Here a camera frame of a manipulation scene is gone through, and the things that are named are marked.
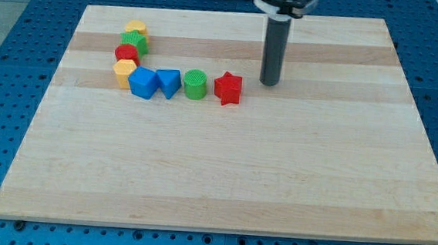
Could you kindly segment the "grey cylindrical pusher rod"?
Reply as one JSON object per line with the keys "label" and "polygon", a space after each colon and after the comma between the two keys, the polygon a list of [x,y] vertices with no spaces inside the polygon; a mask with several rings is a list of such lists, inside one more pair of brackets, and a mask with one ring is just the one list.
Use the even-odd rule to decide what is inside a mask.
{"label": "grey cylindrical pusher rod", "polygon": [[276,86],[280,81],[290,28],[290,19],[287,21],[268,19],[260,74],[260,82],[265,86]]}

